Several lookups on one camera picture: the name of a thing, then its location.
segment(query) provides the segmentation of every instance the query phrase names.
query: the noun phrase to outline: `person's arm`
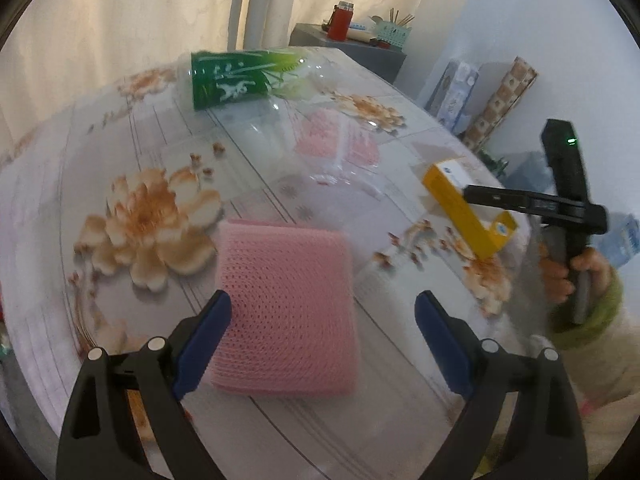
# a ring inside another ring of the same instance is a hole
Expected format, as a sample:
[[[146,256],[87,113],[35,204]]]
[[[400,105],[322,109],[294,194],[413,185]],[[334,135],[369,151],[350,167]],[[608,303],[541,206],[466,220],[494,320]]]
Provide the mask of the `person's arm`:
[[[542,253],[547,297],[562,303],[574,291],[568,269]],[[582,325],[566,324],[558,311],[549,317],[550,338],[561,351],[569,377],[594,406],[640,392],[640,329],[623,308],[623,288],[609,262],[592,248],[571,262],[589,270],[593,309]]]

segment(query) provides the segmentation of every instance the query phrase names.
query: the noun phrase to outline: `hand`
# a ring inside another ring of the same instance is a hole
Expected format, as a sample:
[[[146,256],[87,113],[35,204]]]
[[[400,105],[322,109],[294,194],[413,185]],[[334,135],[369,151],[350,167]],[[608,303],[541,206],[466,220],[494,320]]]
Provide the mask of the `hand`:
[[[591,297],[593,299],[600,298],[611,284],[611,265],[601,253],[592,247],[588,247],[580,256],[571,260],[571,268],[591,271]],[[549,259],[545,244],[540,244],[540,270],[549,301],[561,304],[574,293],[574,284],[567,279],[569,269],[563,264]]]

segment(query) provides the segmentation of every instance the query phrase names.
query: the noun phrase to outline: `person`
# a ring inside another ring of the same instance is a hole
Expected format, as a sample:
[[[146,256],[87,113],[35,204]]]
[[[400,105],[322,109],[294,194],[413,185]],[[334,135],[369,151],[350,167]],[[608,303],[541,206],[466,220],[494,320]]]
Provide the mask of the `person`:
[[[549,315],[548,336],[577,389],[589,476],[595,478],[640,415],[640,324],[626,310],[622,283],[601,253],[587,248],[570,265],[591,273],[591,313],[577,326],[564,322],[556,308]],[[574,291],[569,269],[549,259],[544,246],[540,271],[548,299],[564,303]]]

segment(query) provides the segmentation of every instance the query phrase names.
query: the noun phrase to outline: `blue gripper pad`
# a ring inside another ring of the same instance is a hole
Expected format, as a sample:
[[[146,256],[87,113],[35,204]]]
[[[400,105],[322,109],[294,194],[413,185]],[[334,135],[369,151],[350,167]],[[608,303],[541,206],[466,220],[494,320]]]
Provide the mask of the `blue gripper pad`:
[[[173,385],[176,399],[181,400],[198,387],[230,322],[231,298],[226,292],[220,291],[218,297],[214,295],[198,316],[196,328],[178,355]]]
[[[474,390],[473,348],[479,347],[478,338],[464,321],[450,317],[430,290],[415,298],[415,322],[449,389],[468,400]]]

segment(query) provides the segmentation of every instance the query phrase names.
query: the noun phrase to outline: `silver screw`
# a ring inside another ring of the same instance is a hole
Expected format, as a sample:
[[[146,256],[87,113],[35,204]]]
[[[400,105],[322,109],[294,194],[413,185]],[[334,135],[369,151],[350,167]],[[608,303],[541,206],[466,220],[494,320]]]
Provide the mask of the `silver screw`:
[[[158,350],[162,350],[164,348],[164,343],[164,337],[155,337],[146,345],[148,346],[149,350],[157,352]]]
[[[558,352],[553,348],[545,348],[545,357],[550,361],[558,361]]]
[[[89,361],[97,361],[102,357],[102,348],[91,348],[86,356],[89,358]]]
[[[495,354],[500,349],[500,345],[495,342],[493,339],[483,339],[482,340],[482,350],[488,352],[489,354]]]

